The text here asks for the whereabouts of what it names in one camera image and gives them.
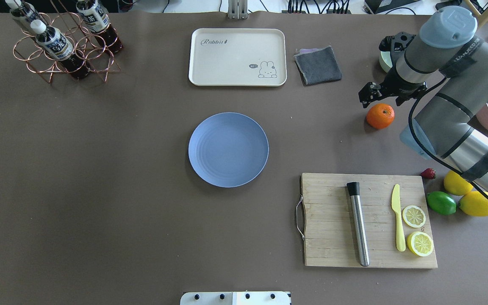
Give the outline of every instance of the bottle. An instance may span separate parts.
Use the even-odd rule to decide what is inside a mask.
[[[114,27],[110,24],[106,12],[97,0],[78,0],[76,10],[82,16],[87,28],[96,35],[95,39],[101,46],[106,43],[107,48],[112,53],[120,52],[124,48]]]
[[[60,62],[72,77],[82,79],[89,75],[89,63],[76,56],[74,46],[69,43],[69,38],[59,29],[45,25],[40,20],[33,20],[31,29],[37,34],[35,36],[37,44],[50,57]]]
[[[14,19],[26,33],[33,34],[33,31],[31,30],[31,23],[33,20],[40,20],[46,25],[33,5],[27,2],[22,2],[21,0],[5,0],[5,2],[8,7],[10,7],[12,19]]]

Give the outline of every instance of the wooden cutting board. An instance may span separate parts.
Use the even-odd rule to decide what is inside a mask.
[[[421,228],[403,222],[405,237],[416,230],[433,239],[421,176],[312,174],[301,177],[304,206],[304,256],[306,266],[359,267],[353,215],[347,182],[360,183],[370,265],[367,268],[437,268],[436,251],[419,257],[395,245],[395,212],[391,193],[400,185],[401,210],[409,205],[426,214]]]

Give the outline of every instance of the white bottle cap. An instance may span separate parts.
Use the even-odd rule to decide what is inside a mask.
[[[44,22],[40,21],[39,19],[33,20],[31,23],[31,29],[35,33],[44,33],[46,31],[46,25]]]
[[[5,0],[5,2],[11,9],[19,8],[22,5],[21,0]]]

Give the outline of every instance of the cutting board handle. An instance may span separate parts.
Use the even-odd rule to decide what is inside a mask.
[[[304,241],[304,233],[299,228],[299,205],[302,205],[302,195],[300,195],[299,202],[297,202],[297,206],[295,208],[295,222],[297,224],[297,230],[299,230],[300,236],[302,237],[302,240]]]

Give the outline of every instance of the folded cloth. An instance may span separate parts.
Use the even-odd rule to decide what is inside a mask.
[[[306,85],[342,78],[331,46],[323,49],[301,49],[294,57]]]

